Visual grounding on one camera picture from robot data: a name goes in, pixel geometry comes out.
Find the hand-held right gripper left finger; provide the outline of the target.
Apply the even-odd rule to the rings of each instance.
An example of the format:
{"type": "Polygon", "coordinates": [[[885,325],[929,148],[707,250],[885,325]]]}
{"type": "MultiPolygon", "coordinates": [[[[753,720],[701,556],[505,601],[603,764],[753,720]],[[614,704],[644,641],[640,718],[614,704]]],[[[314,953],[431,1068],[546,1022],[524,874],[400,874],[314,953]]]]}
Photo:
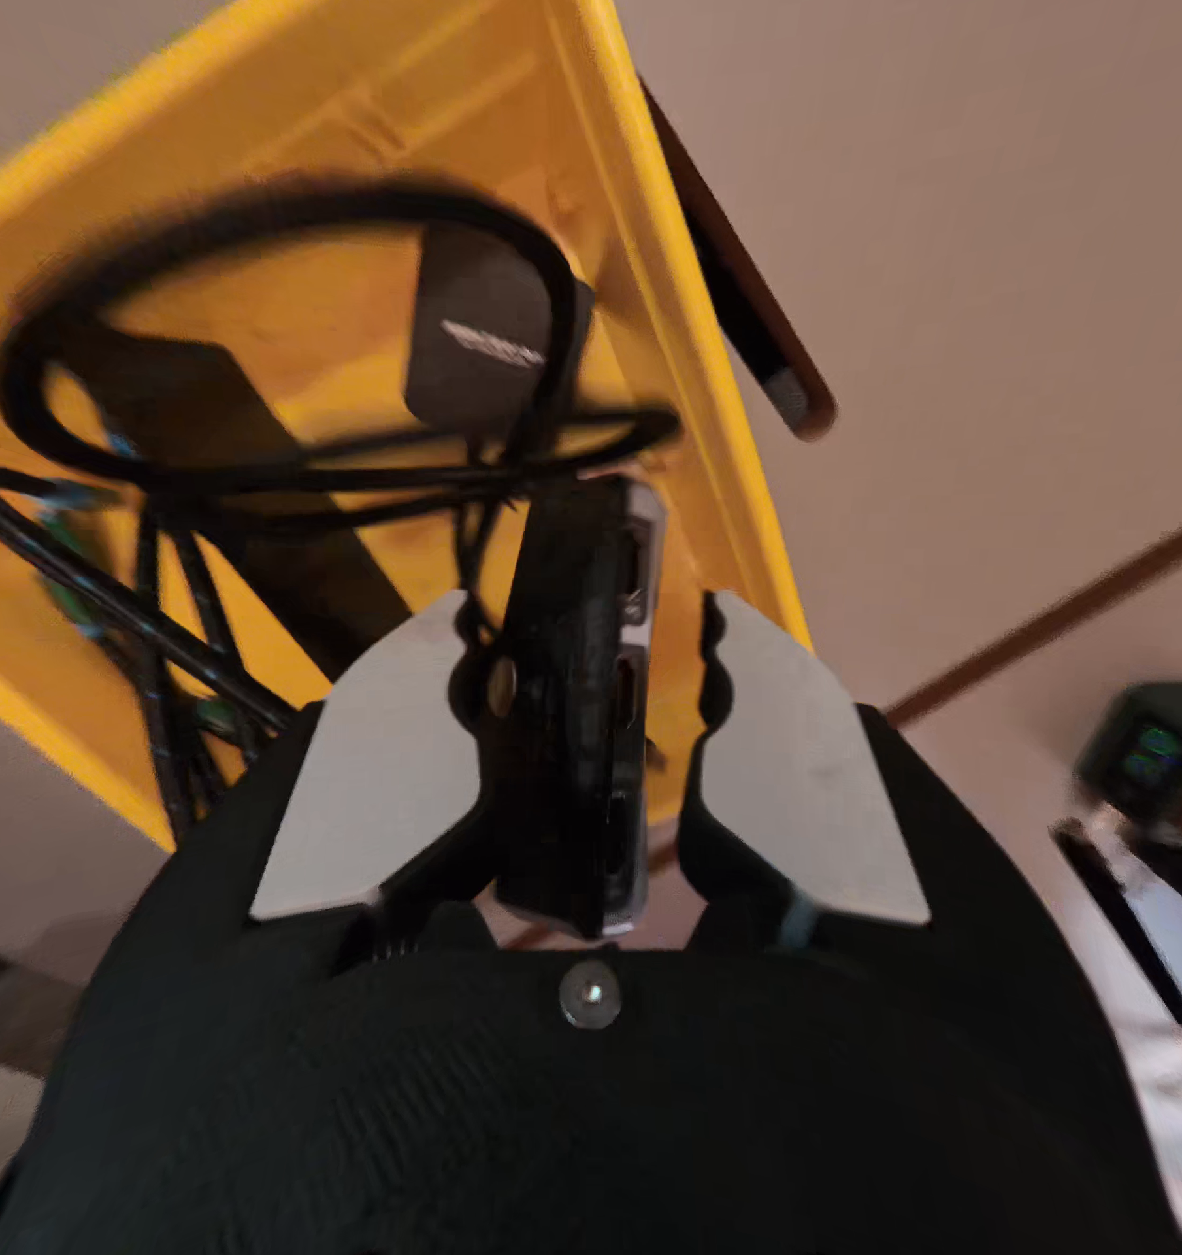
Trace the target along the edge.
{"type": "Polygon", "coordinates": [[[331,688],[249,907],[257,922],[374,906],[480,791],[449,685],[460,590],[372,644],[331,688]]]}

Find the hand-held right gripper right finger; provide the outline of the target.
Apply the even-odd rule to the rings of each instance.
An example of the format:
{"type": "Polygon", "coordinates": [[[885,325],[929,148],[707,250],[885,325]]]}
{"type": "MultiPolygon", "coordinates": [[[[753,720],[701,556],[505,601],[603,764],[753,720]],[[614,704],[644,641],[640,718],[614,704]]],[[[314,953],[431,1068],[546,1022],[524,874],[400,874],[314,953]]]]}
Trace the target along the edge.
{"type": "Polygon", "coordinates": [[[704,910],[687,949],[807,949],[830,930],[922,936],[926,892],[860,714],[753,605],[704,596],[704,678],[677,865],[704,910]]]}

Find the black multiport hub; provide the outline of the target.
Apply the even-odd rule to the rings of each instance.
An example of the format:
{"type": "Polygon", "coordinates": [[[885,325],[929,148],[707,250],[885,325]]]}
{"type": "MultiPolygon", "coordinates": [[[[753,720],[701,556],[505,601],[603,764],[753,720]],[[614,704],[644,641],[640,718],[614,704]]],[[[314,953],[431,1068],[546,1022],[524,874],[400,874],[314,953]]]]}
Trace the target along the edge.
{"type": "Polygon", "coordinates": [[[489,686],[498,899],[594,943],[647,896],[645,710],[666,508],[622,474],[534,497],[489,686]]]}

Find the yellow plastic bin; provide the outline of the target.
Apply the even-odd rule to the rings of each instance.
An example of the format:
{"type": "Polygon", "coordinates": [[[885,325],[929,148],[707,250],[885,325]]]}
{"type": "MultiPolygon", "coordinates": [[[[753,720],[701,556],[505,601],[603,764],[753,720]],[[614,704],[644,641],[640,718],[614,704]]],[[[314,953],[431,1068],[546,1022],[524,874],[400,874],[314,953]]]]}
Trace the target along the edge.
{"type": "MultiPolygon", "coordinates": [[[[580,391],[666,402],[640,471],[668,509],[648,817],[674,819],[702,729],[704,590],[810,637],[764,470],[613,2],[237,2],[0,166],[0,336],[65,265],[246,184],[396,171],[535,220],[596,295],[580,391]]],[[[399,421],[415,242],[332,239],[147,290],[117,321],[216,340],[297,434],[399,421]]],[[[72,474],[0,419],[0,466],[72,474]]],[[[170,850],[139,707],[0,543],[0,720],[170,850]]]]}

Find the black flat plastic strip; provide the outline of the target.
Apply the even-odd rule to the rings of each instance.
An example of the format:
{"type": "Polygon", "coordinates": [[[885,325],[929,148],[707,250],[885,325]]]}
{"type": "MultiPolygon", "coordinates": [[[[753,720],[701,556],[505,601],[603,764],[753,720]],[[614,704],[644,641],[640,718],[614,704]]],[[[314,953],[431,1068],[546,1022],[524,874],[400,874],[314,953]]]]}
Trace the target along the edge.
{"type": "MultiPolygon", "coordinates": [[[[87,321],[64,369],[99,411],[111,444],[173,468],[282,462],[299,449],[218,343],[133,335],[87,321]]],[[[340,515],[329,494],[223,498],[193,528],[215,546],[328,681],[410,618],[410,607],[354,530],[276,534],[286,515],[340,515]]]]}

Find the black rounded power adapter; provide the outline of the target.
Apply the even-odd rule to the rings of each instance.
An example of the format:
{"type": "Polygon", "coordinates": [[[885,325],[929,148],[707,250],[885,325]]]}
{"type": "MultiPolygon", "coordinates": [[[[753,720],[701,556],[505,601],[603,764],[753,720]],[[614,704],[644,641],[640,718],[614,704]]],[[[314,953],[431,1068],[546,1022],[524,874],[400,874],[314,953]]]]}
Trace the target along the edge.
{"type": "Polygon", "coordinates": [[[467,227],[427,227],[412,303],[404,406],[434,434],[505,437],[531,406],[550,346],[534,268],[467,227]]]}

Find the dark brown bar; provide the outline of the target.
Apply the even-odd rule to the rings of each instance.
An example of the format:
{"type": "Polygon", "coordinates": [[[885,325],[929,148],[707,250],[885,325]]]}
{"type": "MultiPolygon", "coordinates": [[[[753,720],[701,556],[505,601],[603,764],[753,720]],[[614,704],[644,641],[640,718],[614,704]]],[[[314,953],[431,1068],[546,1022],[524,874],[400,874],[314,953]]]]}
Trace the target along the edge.
{"type": "Polygon", "coordinates": [[[719,327],[787,430],[813,442],[837,418],[833,392],[655,95],[641,88],[719,327]]]}

